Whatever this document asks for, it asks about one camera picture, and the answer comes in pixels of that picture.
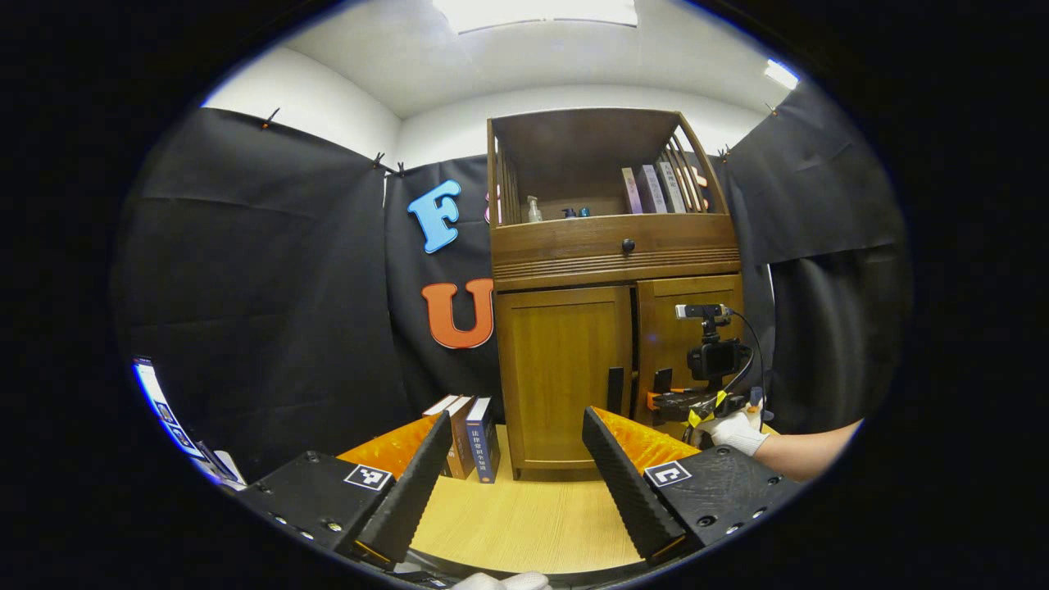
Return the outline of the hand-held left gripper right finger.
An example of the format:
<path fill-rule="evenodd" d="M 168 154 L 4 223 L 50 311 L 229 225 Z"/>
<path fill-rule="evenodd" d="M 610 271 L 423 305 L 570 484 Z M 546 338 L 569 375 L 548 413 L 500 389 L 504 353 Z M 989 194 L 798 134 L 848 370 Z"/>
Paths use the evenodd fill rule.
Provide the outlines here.
<path fill-rule="evenodd" d="M 651 566 L 737 538 L 802 492 L 802 483 L 730 446 L 700 451 L 602 408 L 585 408 L 582 441 Z"/>

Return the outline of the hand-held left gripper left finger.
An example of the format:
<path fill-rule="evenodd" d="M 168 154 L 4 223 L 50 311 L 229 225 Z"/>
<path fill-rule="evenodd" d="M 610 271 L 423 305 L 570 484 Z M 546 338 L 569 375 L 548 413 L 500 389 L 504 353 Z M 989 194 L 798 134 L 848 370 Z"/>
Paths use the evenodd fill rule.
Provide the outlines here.
<path fill-rule="evenodd" d="M 322 551 L 405 561 L 452 443 L 446 410 L 341 456 L 308 451 L 240 490 L 249 511 Z"/>

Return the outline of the wooden cabinet door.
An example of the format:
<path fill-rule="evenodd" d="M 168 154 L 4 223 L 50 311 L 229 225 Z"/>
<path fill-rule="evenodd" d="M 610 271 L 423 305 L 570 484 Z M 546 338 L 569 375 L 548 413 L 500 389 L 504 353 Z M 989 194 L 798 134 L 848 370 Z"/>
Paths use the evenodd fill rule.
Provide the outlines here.
<path fill-rule="evenodd" d="M 652 391 L 658 370 L 672 370 L 672 388 L 705 385 L 704 381 L 692 378 L 687 365 L 688 351 L 702 344 L 702 321 L 679 320 L 675 307 L 742 305 L 742 276 L 735 273 L 641 280 L 636 285 L 636 294 L 638 363 L 631 416 L 634 421 L 678 437 L 684 431 L 682 423 L 656 425 L 647 405 L 647 394 Z"/>
<path fill-rule="evenodd" d="M 584 412 L 631 412 L 631 288 L 500 292 L 495 325 L 514 478 L 587 478 Z"/>

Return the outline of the wooden double-door shoe cabinet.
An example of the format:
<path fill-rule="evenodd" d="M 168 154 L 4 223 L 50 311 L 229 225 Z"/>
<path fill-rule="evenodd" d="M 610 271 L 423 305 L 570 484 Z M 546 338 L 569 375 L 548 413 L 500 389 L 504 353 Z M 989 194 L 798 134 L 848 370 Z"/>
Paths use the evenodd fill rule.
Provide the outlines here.
<path fill-rule="evenodd" d="M 591 107 L 540 111 L 488 120 L 488 186 L 498 191 L 490 206 L 491 231 L 501 225 L 529 224 L 527 197 L 537 198 L 543 223 L 562 220 L 562 209 L 588 207 L 591 216 L 631 216 L 620 169 L 630 167 L 644 214 L 646 195 L 639 183 L 641 165 L 668 161 L 687 213 L 730 216 L 723 184 L 686 117 L 678 111 Z M 633 302 L 633 388 L 636 392 L 638 333 L 636 285 Z M 580 285 L 574 288 L 600 287 Z M 722 339 L 741 338 L 737 326 L 719 328 Z"/>

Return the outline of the blue standing book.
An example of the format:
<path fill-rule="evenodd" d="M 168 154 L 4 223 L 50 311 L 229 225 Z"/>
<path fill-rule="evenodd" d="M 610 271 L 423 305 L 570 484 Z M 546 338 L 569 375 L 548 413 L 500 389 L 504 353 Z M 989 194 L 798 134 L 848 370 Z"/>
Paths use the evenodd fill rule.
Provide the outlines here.
<path fill-rule="evenodd" d="M 501 446 L 491 398 L 477 398 L 465 418 L 467 441 L 475 459 L 475 473 L 481 484 L 494 484 L 501 463 Z"/>

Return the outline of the white shelf book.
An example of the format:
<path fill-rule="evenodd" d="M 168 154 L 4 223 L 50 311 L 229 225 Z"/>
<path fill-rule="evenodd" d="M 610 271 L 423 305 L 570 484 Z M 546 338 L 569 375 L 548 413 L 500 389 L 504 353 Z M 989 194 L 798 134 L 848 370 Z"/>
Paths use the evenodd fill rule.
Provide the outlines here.
<path fill-rule="evenodd" d="M 687 213 L 681 187 L 679 187 L 677 175 L 675 175 L 675 167 L 668 161 L 657 161 L 655 168 L 661 183 L 667 211 L 675 214 Z"/>

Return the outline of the grey shelf book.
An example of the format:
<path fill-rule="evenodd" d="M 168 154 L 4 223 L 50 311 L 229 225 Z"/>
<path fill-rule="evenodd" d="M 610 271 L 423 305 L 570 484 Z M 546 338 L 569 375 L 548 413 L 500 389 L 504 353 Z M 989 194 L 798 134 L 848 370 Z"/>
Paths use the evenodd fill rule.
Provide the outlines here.
<path fill-rule="evenodd" d="M 651 164 L 639 168 L 639 183 L 644 187 L 647 198 L 645 212 L 666 214 L 668 212 L 658 173 Z"/>

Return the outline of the wooden drawer with black knob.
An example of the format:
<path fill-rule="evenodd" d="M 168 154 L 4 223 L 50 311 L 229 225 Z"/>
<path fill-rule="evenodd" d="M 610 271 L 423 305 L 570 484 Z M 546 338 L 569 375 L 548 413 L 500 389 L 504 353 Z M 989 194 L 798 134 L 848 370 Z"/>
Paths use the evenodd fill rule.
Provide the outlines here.
<path fill-rule="evenodd" d="M 501 225 L 490 233 L 497 291 L 737 273 L 730 216 L 644 214 Z"/>

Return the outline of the black backdrop cloth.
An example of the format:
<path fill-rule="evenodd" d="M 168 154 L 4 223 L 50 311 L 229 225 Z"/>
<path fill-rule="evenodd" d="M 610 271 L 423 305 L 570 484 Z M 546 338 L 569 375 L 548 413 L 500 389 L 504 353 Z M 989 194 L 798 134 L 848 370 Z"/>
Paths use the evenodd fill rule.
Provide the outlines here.
<path fill-rule="evenodd" d="M 656 110 L 552 111 L 591 107 Z M 300 452 L 348 451 L 448 395 L 491 398 L 506 429 L 492 117 L 480 156 L 397 173 L 214 108 L 162 143 L 129 202 L 112 294 L 127 354 L 164 396 L 155 414 L 183 452 L 228 452 L 259 479 Z M 870 417 L 914 296 L 906 231 L 868 138 L 801 86 L 709 157 L 742 259 L 731 326 L 765 353 L 738 391 L 764 386 L 784 433 Z"/>

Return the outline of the large ceiling light panel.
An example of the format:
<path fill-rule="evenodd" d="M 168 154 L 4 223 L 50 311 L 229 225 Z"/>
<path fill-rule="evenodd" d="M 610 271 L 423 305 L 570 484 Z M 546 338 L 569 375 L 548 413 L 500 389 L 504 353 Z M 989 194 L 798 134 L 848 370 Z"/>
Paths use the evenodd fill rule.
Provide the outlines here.
<path fill-rule="evenodd" d="M 634 27 L 634 0 L 431 0 L 458 34 L 512 24 L 580 21 Z"/>

